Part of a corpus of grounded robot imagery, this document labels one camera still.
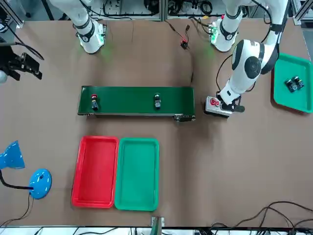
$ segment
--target metal bracket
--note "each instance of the metal bracket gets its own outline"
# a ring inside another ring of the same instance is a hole
[[[162,235],[162,227],[164,227],[164,217],[151,217],[150,235]]]
[[[164,217],[151,217],[151,226],[154,225],[156,218],[160,218],[162,227],[165,227]]]
[[[293,22],[295,25],[301,24],[301,19],[307,14],[310,8],[313,6],[313,0],[306,0],[305,3],[302,4],[298,12],[293,17]]]

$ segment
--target table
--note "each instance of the table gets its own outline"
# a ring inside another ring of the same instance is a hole
[[[181,34],[190,24],[191,53],[167,23],[109,22],[107,43],[86,54],[71,22],[26,22],[17,33],[45,58],[43,79],[25,74],[0,86],[0,149],[19,140],[23,170],[3,170],[8,183],[27,185],[32,172],[46,167],[53,177],[50,193],[34,202],[19,225],[150,226],[151,216],[166,226],[229,226],[255,215],[275,200],[292,200],[313,208],[313,116],[300,116],[270,103],[270,73],[243,95],[246,111],[228,120],[207,116],[202,103],[214,95],[215,77],[229,53],[212,48],[190,20],[171,20]],[[243,20],[238,35],[261,40],[263,20]],[[16,53],[24,48],[14,47]],[[301,28],[288,20],[281,52],[308,59]],[[196,121],[166,118],[77,116],[82,85],[189,86],[194,69]],[[231,75],[230,61],[219,83]],[[160,144],[159,207],[154,212],[80,209],[70,197],[79,141],[84,135],[157,138]],[[20,216],[27,192],[0,185],[0,221]],[[312,215],[290,205],[276,207],[293,220]],[[253,220],[242,226],[257,226]],[[285,227],[269,212],[264,226]]]

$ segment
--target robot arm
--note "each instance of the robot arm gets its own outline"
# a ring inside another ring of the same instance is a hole
[[[50,0],[52,5],[59,8],[72,20],[84,50],[93,54],[104,44],[106,26],[91,19],[86,8],[90,0]]]
[[[242,17],[239,5],[235,5],[234,1],[224,1],[226,15],[223,20],[217,21],[218,35],[214,41],[215,47],[221,51],[227,51],[231,48],[235,41],[238,22]],[[256,82],[259,75],[266,74],[274,68],[279,56],[279,43],[287,21],[290,0],[264,0],[264,2],[269,5],[272,11],[272,23],[266,42],[241,40],[236,45],[232,54],[233,74],[217,95],[221,103],[226,104],[225,107],[230,107],[229,111],[231,112],[234,111],[234,102]],[[229,14],[230,6],[235,8],[232,13],[238,11],[236,16]],[[235,28],[235,31],[227,31],[231,27]]]

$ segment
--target plastic tray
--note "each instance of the plastic tray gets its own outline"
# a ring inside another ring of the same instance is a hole
[[[120,210],[154,211],[158,206],[159,145],[156,139],[120,140],[115,201]]]
[[[302,79],[302,89],[291,93],[285,81],[298,76]],[[272,76],[272,100],[281,107],[313,112],[313,67],[309,60],[280,53]]]
[[[110,208],[114,201],[118,139],[84,136],[80,142],[72,204],[76,207]]]

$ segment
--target small black object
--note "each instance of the small black object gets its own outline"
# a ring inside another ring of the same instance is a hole
[[[97,111],[99,109],[99,106],[97,104],[97,98],[98,98],[98,96],[96,94],[91,95],[91,108],[94,111]]]
[[[155,94],[154,100],[155,100],[155,108],[160,109],[161,108],[161,98],[160,98],[159,93]]]
[[[287,80],[285,84],[291,93],[298,89],[298,86],[291,79]]]
[[[296,83],[298,90],[304,87],[303,81],[298,77],[293,77],[292,80]]]
[[[180,43],[180,46],[181,46],[184,50],[186,50],[186,49],[188,48],[188,43],[187,43],[187,41],[186,41],[186,40],[182,40],[182,42]]]

